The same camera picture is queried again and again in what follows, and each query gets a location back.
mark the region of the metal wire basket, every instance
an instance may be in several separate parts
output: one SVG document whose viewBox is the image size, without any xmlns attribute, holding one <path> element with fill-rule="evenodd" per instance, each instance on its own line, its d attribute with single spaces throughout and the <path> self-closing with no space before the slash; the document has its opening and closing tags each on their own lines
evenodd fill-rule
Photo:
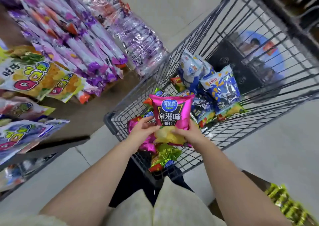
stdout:
<svg viewBox="0 0 319 226">
<path fill-rule="evenodd" d="M 119 141 L 125 139 L 127 122 L 146 111 L 142 102 L 155 88 L 162 88 L 172 96 L 177 94 L 170 78 L 176 75 L 185 48 L 201 55 L 215 69 L 230 64 L 242 95 L 241 105 L 249 110 L 202 130 L 221 150 L 313 99 L 319 89 L 317 59 L 296 39 L 296 29 L 274 15 L 270 5 L 262 0 L 222 0 L 165 62 L 142 79 L 113 112 L 105 116 L 110 131 Z M 242 48 L 246 40 L 238 41 L 247 31 L 264 37 L 251 52 Z M 262 52 L 253 55 L 260 48 Z M 274 51 L 277 51 L 276 56 L 282 57 L 281 61 L 276 63 L 276 56 L 265 61 L 265 56 Z M 148 152 L 137 152 L 133 160 L 155 186 L 161 186 L 164 176 L 174 180 L 202 163 L 201 155 L 193 148 L 183 147 L 182 151 L 174 166 L 160 172 L 148 171 L 151 157 Z"/>
</svg>

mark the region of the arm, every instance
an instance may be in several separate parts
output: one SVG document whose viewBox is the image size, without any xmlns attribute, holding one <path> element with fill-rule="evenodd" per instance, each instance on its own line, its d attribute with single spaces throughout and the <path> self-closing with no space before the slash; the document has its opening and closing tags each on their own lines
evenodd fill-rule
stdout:
<svg viewBox="0 0 319 226">
<path fill-rule="evenodd" d="M 58 193 L 40 214 L 55 216 L 70 226 L 98 226 L 132 154 L 159 126 L 141 119 L 130 135 Z"/>
<path fill-rule="evenodd" d="M 191 121 L 189 131 L 177 129 L 203 158 L 218 206 L 228 226 L 291 226 L 272 201 Z"/>
</svg>

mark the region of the hand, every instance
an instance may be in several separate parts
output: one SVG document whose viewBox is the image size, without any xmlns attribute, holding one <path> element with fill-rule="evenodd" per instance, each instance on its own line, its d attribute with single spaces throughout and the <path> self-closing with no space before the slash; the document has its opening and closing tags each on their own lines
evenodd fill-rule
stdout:
<svg viewBox="0 0 319 226">
<path fill-rule="evenodd" d="M 155 126 L 153 123 L 149 123 L 151 119 L 153 116 L 140 119 L 125 139 L 134 147 L 134 153 L 150 134 L 160 129 L 159 125 Z"/>
<path fill-rule="evenodd" d="M 203 144 L 209 142 L 212 143 L 208 138 L 206 138 L 200 129 L 198 128 L 197 123 L 190 119 L 189 121 L 189 130 L 183 130 L 176 128 L 173 133 L 182 135 L 185 137 L 187 142 L 191 143 L 196 151 L 199 152 L 199 147 Z"/>
</svg>

